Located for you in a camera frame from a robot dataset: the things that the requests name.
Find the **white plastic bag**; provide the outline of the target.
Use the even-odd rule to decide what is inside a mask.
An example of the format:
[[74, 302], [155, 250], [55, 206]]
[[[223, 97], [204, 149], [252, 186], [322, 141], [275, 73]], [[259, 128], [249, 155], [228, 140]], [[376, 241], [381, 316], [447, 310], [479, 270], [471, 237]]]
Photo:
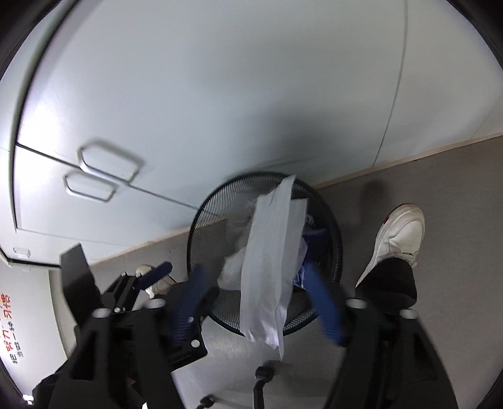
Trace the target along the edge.
[[308, 200], [291, 197], [295, 175], [258, 196], [244, 248], [228, 257], [219, 282], [240, 279], [240, 332], [284, 356], [284, 326], [293, 281], [306, 254], [303, 229]]

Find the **black mesh trash bin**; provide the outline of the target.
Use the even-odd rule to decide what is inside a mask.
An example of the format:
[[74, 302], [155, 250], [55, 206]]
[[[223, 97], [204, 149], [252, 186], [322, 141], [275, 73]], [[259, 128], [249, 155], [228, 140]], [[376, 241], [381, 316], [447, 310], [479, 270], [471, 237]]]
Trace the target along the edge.
[[303, 263], [313, 261], [337, 283], [342, 260], [339, 225], [326, 202], [281, 173], [252, 172], [220, 185], [197, 210], [188, 235], [188, 270], [222, 263], [212, 319], [270, 345], [315, 318], [300, 283]]

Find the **black trouser leg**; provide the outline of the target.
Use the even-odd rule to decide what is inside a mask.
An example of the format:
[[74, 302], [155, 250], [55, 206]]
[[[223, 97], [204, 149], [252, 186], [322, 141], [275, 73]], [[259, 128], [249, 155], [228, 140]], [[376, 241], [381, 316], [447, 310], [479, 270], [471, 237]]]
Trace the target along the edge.
[[356, 296], [377, 311], [395, 313], [411, 308], [418, 297], [413, 268], [400, 258], [386, 258], [356, 286]]

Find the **white sneaker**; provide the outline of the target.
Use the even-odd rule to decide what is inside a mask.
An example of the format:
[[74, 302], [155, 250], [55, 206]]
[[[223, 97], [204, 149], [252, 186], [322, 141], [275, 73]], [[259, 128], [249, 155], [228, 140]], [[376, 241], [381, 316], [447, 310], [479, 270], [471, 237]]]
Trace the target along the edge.
[[358, 286], [381, 261], [398, 258], [410, 267], [416, 265], [425, 237], [425, 216], [415, 204], [400, 204], [385, 218], [378, 230], [372, 257], [357, 280]]

